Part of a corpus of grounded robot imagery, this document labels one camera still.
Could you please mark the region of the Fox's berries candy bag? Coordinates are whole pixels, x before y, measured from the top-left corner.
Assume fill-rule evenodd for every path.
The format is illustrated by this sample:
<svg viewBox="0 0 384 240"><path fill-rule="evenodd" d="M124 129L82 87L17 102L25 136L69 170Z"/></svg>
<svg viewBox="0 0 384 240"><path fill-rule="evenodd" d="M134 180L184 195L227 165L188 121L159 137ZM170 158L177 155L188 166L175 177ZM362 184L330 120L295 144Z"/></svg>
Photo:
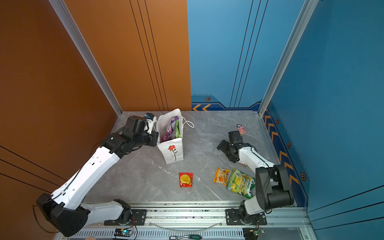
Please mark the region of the Fox's berries candy bag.
<svg viewBox="0 0 384 240"><path fill-rule="evenodd" d="M176 134L175 134L176 120L180 120L178 116L171 118L171 120L169 121L167 127L165 128L164 134L161 138L162 142L166 142L176 138Z"/></svg>

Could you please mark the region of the white paper bag with flower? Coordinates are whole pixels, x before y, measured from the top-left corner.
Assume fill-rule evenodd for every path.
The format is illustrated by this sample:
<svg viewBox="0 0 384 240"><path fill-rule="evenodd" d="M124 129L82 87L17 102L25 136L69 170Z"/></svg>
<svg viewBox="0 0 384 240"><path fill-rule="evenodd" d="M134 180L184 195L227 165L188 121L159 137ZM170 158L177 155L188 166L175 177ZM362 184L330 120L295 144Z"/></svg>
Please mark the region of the white paper bag with flower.
<svg viewBox="0 0 384 240"><path fill-rule="evenodd" d="M180 109L175 109L159 116L156 129L159 132L157 147L162 153L166 164L184 159L183 135L184 125L194 129L195 125L182 116Z"/></svg>

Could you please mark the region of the green Lays chips bag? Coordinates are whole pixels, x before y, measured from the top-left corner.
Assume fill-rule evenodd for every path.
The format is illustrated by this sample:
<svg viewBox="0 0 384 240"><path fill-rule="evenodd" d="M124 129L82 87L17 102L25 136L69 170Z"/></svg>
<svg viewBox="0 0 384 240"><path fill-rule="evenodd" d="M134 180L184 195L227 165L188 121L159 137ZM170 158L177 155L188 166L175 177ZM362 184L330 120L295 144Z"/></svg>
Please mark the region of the green Lays chips bag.
<svg viewBox="0 0 384 240"><path fill-rule="evenodd" d="M181 133L180 133L180 120L176 120L176 123L175 123L175 134L176 134L176 138L180 138L181 137Z"/></svg>

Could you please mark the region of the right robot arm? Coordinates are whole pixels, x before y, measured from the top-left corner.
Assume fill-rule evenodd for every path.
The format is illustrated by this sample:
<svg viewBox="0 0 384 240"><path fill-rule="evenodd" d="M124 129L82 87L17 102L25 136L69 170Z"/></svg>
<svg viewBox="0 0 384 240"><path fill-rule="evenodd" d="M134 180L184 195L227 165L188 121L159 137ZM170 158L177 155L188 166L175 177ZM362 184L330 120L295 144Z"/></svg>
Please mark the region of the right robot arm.
<svg viewBox="0 0 384 240"><path fill-rule="evenodd" d="M256 222L262 213L294 205L295 198L286 167L268 161L255 147L244 143L239 131L229 132L229 140L221 141L217 149L230 162L242 161L255 173L256 194L242 201L239 206L240 219L244 224Z"/></svg>

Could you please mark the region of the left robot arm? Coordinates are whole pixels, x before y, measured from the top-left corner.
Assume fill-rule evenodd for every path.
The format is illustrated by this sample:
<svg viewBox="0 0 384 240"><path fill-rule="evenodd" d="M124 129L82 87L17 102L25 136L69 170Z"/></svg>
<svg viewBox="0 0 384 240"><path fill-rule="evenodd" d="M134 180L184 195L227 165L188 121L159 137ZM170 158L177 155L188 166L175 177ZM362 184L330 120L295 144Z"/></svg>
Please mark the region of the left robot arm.
<svg viewBox="0 0 384 240"><path fill-rule="evenodd" d="M45 219L65 237L71 237L83 227L105 221L129 225L133 217L131 206L120 199L108 203L83 202L89 190L124 156L143 146L155 147L159 133L154 131L157 118L131 116L125 126L110 134L84 166L50 195L42 194L37 206Z"/></svg>

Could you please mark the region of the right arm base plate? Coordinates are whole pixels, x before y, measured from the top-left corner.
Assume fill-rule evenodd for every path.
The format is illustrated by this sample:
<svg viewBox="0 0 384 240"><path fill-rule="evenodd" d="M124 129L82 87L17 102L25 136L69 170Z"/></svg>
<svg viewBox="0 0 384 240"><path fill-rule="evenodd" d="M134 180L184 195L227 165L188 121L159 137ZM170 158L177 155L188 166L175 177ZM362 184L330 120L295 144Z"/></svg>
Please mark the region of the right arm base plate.
<svg viewBox="0 0 384 240"><path fill-rule="evenodd" d="M265 213L259 213L254 215L248 215L244 211L239 209L226 209L226 223L228 226L237 225L252 225L252 226L266 226L267 218Z"/></svg>

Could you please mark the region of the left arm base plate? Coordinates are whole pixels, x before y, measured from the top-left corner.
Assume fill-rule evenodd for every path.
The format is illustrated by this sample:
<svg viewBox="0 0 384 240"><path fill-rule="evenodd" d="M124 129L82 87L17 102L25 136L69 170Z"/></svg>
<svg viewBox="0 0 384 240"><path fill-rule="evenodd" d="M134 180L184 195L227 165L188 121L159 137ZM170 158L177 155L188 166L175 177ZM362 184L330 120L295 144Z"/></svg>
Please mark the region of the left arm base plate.
<svg viewBox="0 0 384 240"><path fill-rule="evenodd" d="M124 209L117 220L104 221L105 226L143 226L146 221L147 210Z"/></svg>

